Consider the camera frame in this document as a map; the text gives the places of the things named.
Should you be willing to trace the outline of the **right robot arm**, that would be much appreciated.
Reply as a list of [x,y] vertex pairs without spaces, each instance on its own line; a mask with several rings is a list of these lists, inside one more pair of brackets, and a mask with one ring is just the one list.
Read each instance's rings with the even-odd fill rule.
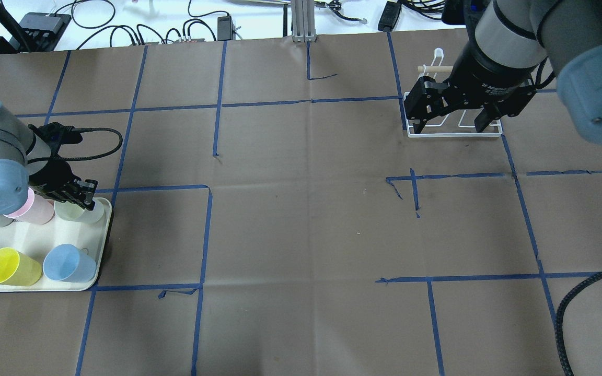
[[478,133],[521,114],[549,62],[557,93],[585,140],[602,145],[602,1],[447,1],[442,22],[468,32],[448,78],[423,76],[403,102],[416,135],[456,110],[480,110]]

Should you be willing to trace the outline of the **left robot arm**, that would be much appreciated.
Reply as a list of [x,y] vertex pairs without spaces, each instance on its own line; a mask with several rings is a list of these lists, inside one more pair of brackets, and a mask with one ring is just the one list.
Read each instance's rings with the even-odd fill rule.
[[81,133],[59,122],[25,124],[0,102],[0,216],[21,209],[29,190],[93,210],[97,181],[76,176],[59,153],[62,145],[81,143]]

